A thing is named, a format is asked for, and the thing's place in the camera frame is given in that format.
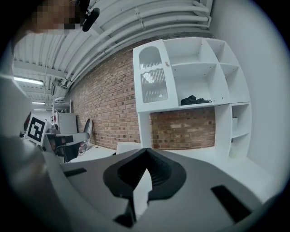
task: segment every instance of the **white wall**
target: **white wall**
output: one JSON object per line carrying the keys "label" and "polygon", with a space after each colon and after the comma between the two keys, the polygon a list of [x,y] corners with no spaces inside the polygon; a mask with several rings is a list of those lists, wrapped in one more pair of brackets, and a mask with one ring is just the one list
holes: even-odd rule
{"label": "white wall", "polygon": [[252,2],[215,0],[210,30],[234,51],[246,77],[252,106],[248,158],[285,184],[290,163],[290,60],[288,48]]}
{"label": "white wall", "polygon": [[31,111],[31,114],[34,114],[42,119],[46,119],[50,122],[52,112],[51,111]]}

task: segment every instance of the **fluorescent light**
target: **fluorescent light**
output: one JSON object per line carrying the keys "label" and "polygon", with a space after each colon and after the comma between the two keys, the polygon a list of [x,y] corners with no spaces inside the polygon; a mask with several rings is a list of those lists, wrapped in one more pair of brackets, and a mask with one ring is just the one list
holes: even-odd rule
{"label": "fluorescent light", "polygon": [[45,102],[37,102],[37,101],[33,101],[32,104],[45,105]]}
{"label": "fluorescent light", "polygon": [[43,81],[33,80],[33,79],[28,79],[28,78],[22,78],[22,77],[14,77],[14,80],[16,80],[18,82],[28,82],[28,83],[37,84],[37,85],[43,85],[44,84]]}

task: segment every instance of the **small white container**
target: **small white container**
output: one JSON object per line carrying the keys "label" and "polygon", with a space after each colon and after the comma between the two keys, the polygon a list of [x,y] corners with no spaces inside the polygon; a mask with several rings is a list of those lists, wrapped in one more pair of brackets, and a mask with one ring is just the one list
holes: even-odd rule
{"label": "small white container", "polygon": [[237,130],[237,118],[232,118],[232,131]]}

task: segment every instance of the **brick wall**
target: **brick wall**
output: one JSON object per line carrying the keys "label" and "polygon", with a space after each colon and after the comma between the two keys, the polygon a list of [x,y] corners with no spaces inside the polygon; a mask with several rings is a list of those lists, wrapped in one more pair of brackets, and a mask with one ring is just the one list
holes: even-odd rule
{"label": "brick wall", "polygon": [[[206,33],[180,33],[153,37],[124,48],[98,64],[67,96],[67,100],[72,100],[79,131],[83,131],[87,119],[91,118],[94,123],[92,143],[111,149],[116,149],[118,142],[140,143],[132,48],[157,39],[208,36]],[[151,123],[155,147],[173,150],[214,145],[213,109],[155,113]],[[170,142],[166,133],[171,134]]]}
{"label": "brick wall", "polygon": [[214,146],[214,107],[151,114],[154,148],[185,150]]}

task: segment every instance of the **cabinet door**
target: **cabinet door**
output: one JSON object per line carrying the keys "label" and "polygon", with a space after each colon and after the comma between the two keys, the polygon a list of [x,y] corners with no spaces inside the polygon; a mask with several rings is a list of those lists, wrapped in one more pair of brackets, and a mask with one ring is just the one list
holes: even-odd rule
{"label": "cabinet door", "polygon": [[133,49],[137,112],[178,108],[171,64],[163,40]]}

